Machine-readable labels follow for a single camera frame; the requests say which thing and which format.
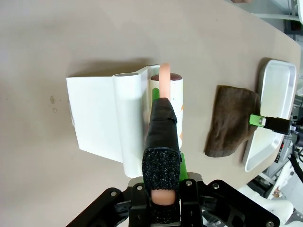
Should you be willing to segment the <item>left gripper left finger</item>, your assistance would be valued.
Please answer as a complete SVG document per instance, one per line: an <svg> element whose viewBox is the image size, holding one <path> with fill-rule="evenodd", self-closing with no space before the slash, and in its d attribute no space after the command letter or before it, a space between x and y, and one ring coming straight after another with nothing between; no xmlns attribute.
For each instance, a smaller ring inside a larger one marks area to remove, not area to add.
<svg viewBox="0 0 303 227"><path fill-rule="evenodd" d="M155 147L156 117L160 115L160 93L152 93L151 122L143 155L143 182L128 186L125 191L106 189L68 225L70 227L116 227L127 218L132 227L149 227L161 223L161 205L155 192L161 186L161 149Z"/></svg>

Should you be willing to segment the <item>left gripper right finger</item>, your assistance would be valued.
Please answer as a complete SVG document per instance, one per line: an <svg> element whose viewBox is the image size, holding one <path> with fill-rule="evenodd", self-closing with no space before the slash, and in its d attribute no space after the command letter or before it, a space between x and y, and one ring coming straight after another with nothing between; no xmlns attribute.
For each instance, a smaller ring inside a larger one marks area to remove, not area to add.
<svg viewBox="0 0 303 227"><path fill-rule="evenodd" d="M228 227L278 227L279 218L222 180L205 184L189 173L181 156L179 196L181 226L203 227L203 211Z"/></svg>

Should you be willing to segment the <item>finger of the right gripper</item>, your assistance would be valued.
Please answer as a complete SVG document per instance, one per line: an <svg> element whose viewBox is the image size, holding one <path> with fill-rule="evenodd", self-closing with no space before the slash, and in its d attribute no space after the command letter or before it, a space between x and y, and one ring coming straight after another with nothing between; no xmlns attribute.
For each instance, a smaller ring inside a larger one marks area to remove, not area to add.
<svg viewBox="0 0 303 227"><path fill-rule="evenodd" d="M288 119L283 118L264 117L251 114L249 124L269 129L279 134L288 135L291 132L292 122Z"/></svg>

